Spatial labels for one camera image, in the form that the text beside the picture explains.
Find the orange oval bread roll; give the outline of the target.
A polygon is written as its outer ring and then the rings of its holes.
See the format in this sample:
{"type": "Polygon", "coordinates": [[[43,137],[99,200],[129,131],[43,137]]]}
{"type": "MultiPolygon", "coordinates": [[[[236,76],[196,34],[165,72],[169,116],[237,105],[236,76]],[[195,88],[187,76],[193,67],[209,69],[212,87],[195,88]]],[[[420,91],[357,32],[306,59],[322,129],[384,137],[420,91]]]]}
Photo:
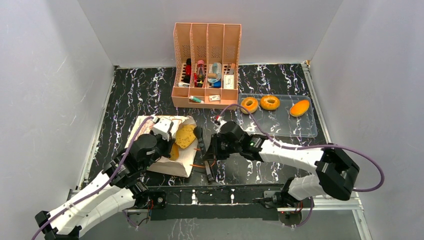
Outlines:
{"type": "Polygon", "coordinates": [[[310,101],[309,100],[300,100],[299,102],[295,103],[289,110],[289,114],[293,117],[300,117],[304,115],[310,107],[310,101]]]}

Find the clear plastic tray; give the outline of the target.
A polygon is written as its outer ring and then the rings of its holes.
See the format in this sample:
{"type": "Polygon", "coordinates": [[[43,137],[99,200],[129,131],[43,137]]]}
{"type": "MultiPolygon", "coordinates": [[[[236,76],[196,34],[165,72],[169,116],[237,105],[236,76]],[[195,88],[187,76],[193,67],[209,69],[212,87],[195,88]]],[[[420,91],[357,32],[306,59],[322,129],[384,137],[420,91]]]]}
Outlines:
{"type": "Polygon", "coordinates": [[[315,138],[318,135],[312,106],[299,117],[290,115],[290,108],[297,102],[302,100],[312,102],[308,96],[277,94],[276,97],[280,100],[280,106],[276,110],[266,110],[259,106],[252,113],[256,121],[238,108],[237,124],[249,134],[261,134],[257,127],[259,124],[262,130],[274,136],[315,138]]]}

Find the printed paper bag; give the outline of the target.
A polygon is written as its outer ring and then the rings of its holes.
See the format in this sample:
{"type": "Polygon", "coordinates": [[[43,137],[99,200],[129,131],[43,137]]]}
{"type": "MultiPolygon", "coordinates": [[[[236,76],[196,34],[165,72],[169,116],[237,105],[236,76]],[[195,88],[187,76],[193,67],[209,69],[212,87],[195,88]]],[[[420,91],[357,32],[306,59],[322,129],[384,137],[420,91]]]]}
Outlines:
{"type": "Polygon", "coordinates": [[[124,147],[123,163],[141,172],[151,171],[188,178],[203,143],[195,136],[191,116],[138,116],[124,147]]]}

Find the brown seeded bread slice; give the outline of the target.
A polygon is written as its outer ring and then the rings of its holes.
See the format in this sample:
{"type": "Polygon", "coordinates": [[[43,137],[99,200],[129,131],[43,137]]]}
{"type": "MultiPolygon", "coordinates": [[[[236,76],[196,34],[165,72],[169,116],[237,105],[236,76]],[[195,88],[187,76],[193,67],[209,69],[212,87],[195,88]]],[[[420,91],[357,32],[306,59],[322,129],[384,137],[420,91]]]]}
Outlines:
{"type": "Polygon", "coordinates": [[[181,148],[186,149],[189,147],[196,136],[194,134],[195,126],[192,124],[184,125],[176,132],[175,143],[181,148]]]}

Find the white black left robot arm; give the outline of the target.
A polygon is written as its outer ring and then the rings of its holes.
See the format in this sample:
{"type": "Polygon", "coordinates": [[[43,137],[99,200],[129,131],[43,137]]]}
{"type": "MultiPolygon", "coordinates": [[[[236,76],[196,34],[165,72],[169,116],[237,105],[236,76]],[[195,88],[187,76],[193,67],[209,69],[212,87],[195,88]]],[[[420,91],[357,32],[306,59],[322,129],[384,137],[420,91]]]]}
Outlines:
{"type": "Polygon", "coordinates": [[[170,157],[174,143],[152,132],[133,138],[84,189],[56,209],[37,213],[37,232],[46,240],[77,240],[115,213],[156,204],[165,194],[149,191],[138,179],[160,158],[170,157]]]}

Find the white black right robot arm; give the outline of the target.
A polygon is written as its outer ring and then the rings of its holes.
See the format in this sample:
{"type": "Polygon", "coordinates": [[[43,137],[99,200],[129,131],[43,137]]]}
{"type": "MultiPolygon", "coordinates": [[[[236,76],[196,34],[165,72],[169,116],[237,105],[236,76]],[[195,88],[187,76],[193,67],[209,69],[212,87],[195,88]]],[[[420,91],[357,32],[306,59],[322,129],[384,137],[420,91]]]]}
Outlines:
{"type": "Polygon", "coordinates": [[[219,126],[219,132],[211,135],[209,147],[205,147],[202,128],[196,126],[193,134],[205,161],[226,160],[231,154],[239,154],[250,161],[284,164],[309,173],[289,178],[281,192],[267,193],[256,200],[267,208],[296,207],[302,200],[319,195],[347,201],[360,171],[335,145],[303,149],[266,135],[248,134],[234,121],[219,126]]]}

